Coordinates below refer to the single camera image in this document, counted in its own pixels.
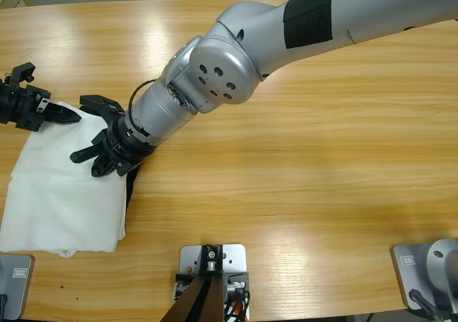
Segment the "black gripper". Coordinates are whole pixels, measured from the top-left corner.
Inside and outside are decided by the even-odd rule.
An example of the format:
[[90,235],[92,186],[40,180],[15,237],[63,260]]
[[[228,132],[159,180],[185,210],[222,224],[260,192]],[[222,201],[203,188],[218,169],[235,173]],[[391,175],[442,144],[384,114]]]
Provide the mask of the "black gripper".
[[50,103],[50,92],[31,85],[10,87],[1,84],[1,123],[37,132],[44,121],[58,125],[78,123],[81,116],[68,107]]
[[135,137],[122,114],[95,136],[91,146],[73,152],[70,160],[79,164],[95,159],[91,168],[92,177],[104,177],[112,172],[126,175],[154,150],[154,146]]

